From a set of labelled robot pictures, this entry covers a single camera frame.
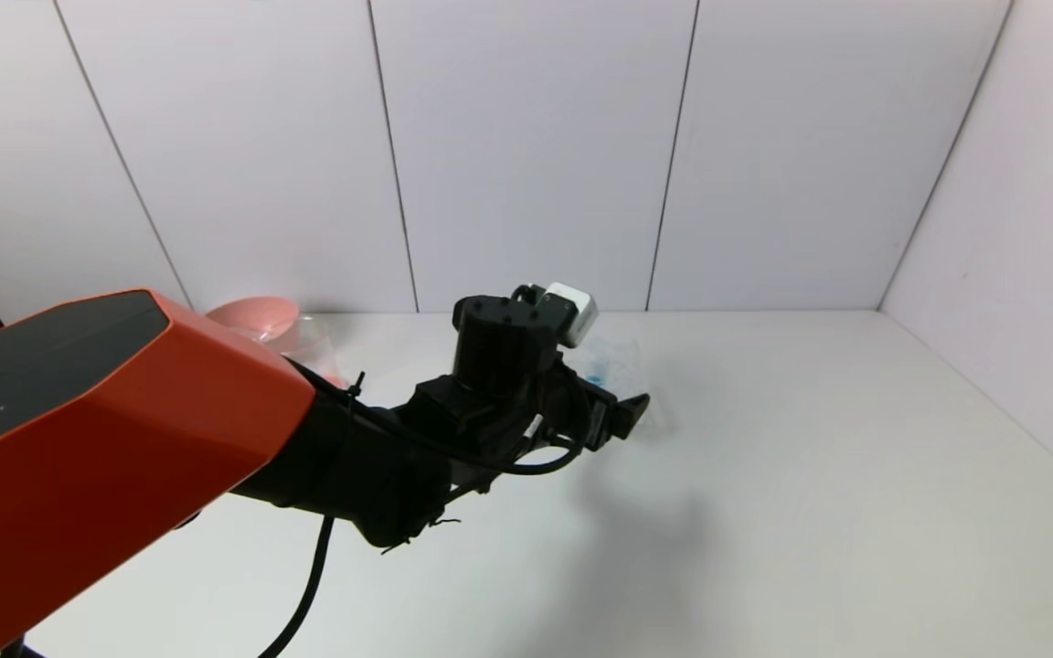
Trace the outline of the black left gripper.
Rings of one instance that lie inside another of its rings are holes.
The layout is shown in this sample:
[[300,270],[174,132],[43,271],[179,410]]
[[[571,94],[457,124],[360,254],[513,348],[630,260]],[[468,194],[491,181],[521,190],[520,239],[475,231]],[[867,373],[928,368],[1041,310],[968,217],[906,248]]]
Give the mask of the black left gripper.
[[615,399],[609,391],[589,382],[567,363],[565,354],[543,375],[543,416],[551,432],[572,444],[596,452],[611,436],[627,439],[651,403],[648,393]]

